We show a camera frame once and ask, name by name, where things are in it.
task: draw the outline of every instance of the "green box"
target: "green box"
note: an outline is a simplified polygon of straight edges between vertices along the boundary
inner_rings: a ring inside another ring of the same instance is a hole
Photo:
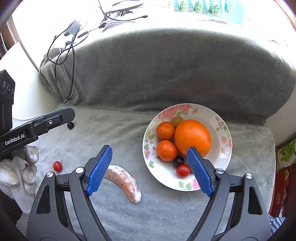
[[[276,151],[276,171],[296,163],[296,139]]]

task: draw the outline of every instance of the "blue gripper pad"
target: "blue gripper pad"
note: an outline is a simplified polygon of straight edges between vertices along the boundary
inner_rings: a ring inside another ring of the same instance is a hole
[[[213,194],[213,189],[211,186],[211,177],[198,159],[197,155],[194,153],[192,148],[187,150],[187,161],[192,169],[192,172],[200,186],[203,193],[207,194],[209,197]]]
[[[89,184],[86,188],[86,193],[89,196],[91,196],[93,192],[96,192],[98,190],[111,160],[112,148],[109,146],[89,175]]]

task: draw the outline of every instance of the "white floral plate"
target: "white floral plate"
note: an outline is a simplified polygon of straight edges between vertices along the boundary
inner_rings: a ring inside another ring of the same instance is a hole
[[[148,125],[143,139],[143,156],[151,174],[163,185],[179,191],[195,191],[200,187],[191,173],[185,178],[176,175],[172,161],[157,158],[156,146],[161,141],[156,135],[156,128],[163,121],[171,121],[181,116],[184,120],[194,119],[203,123],[212,137],[212,147],[205,156],[215,168],[227,168],[232,154],[232,139],[227,125],[211,109],[199,104],[178,104],[160,112]]]

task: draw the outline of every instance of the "gloved hand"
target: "gloved hand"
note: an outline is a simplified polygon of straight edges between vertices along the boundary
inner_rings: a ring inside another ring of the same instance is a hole
[[[30,213],[39,188],[34,165],[38,159],[37,147],[24,146],[12,152],[12,160],[0,162],[0,189],[14,199],[24,213]]]

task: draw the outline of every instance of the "gray blanket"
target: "gray blanket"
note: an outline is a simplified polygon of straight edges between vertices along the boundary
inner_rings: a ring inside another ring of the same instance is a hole
[[[65,65],[57,68],[63,99],[69,95],[72,60],[70,52]],[[201,104],[226,121],[233,141],[227,172],[252,173],[269,209],[275,152],[272,134],[263,124],[295,87],[295,69],[284,46],[259,32],[254,36],[217,21],[192,19],[184,26],[178,19],[151,20],[91,32],[76,47],[75,62],[68,104],[88,106],[74,108],[73,130],[61,126],[40,137],[38,178],[41,181],[57,160],[63,163],[62,173],[69,173],[109,144],[111,163],[129,171],[142,191],[142,201],[134,205],[120,187],[103,180],[91,196],[114,241],[186,240],[208,202],[201,191],[165,187],[144,163],[141,144],[147,125],[174,104]],[[56,94],[54,65],[45,60],[40,77]],[[227,223],[230,201],[219,232]],[[78,229],[69,195],[67,202]]]

